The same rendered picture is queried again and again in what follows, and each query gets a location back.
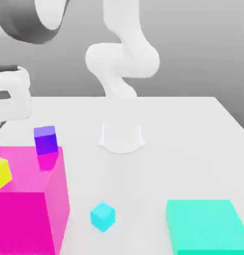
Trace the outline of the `large pink box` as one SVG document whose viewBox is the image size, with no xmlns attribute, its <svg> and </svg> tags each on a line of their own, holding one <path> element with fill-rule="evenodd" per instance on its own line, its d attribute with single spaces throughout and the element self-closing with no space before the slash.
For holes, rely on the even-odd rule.
<svg viewBox="0 0 244 255">
<path fill-rule="evenodd" d="M 63 150 L 2 146 L 12 181 L 0 190 L 0 255 L 59 255 L 70 212 Z"/>
</svg>

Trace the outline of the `small yellow cube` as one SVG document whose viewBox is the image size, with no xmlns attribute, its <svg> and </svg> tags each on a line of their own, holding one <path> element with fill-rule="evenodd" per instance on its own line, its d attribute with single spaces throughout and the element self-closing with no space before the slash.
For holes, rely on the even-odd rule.
<svg viewBox="0 0 244 255">
<path fill-rule="evenodd" d="M 6 159 L 0 158 L 0 189 L 12 180 L 9 163 Z"/>
</svg>

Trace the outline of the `small purple cube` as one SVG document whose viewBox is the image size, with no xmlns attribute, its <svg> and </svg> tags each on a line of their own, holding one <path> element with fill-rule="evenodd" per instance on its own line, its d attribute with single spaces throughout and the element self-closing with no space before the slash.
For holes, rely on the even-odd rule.
<svg viewBox="0 0 244 255">
<path fill-rule="evenodd" d="M 35 127 L 33 131 L 38 155 L 58 152 L 54 126 Z"/>
</svg>

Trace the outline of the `small cyan cube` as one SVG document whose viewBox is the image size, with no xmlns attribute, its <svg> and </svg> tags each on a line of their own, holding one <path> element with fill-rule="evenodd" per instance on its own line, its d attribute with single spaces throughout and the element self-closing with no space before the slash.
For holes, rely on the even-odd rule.
<svg viewBox="0 0 244 255">
<path fill-rule="evenodd" d="M 116 211 L 104 202 L 99 203 L 90 211 L 90 222 L 101 232 L 107 231 L 116 220 Z"/>
</svg>

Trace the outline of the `large turquoise box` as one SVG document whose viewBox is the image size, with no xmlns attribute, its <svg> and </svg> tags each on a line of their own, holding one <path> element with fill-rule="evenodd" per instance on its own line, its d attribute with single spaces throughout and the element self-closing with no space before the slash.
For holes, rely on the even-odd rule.
<svg viewBox="0 0 244 255">
<path fill-rule="evenodd" d="M 244 225 L 230 200 L 166 204 L 173 255 L 244 255 Z"/>
</svg>

